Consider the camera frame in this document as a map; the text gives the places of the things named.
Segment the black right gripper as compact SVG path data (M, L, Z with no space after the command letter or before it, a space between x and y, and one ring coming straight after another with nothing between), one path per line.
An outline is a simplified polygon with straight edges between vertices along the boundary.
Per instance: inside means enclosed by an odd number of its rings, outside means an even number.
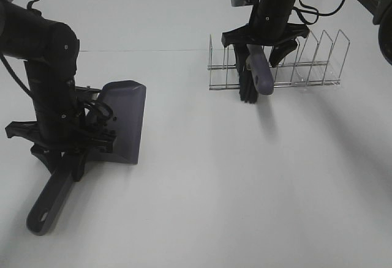
M222 34L222 44L234 44L237 72L243 72L249 50L246 44L270 46L269 63L273 68L298 47L297 37L307 37L306 24L289 23L296 0L260 0L254 5L249 22Z

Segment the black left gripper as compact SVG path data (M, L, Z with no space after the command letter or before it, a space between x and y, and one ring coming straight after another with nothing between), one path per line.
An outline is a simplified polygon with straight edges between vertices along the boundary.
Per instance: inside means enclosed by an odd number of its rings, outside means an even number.
M28 84L10 74L31 98L35 121L13 121L6 127L8 138L24 138L34 145L61 154L75 154L91 149L113 152L116 137L102 132L104 123L114 116L113 110L98 99L80 101L73 78L56 76L45 64L24 65Z

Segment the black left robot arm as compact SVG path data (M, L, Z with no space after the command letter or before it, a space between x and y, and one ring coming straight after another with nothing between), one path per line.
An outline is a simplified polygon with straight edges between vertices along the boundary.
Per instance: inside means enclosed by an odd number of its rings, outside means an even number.
M32 153L51 173L62 155L74 156L75 181L84 175L89 152L111 152L115 140L105 129L114 113L98 99L100 90L75 84L79 51L80 41L67 24L1 0L1 61L36 115L35 121L11 122L6 135L33 142Z

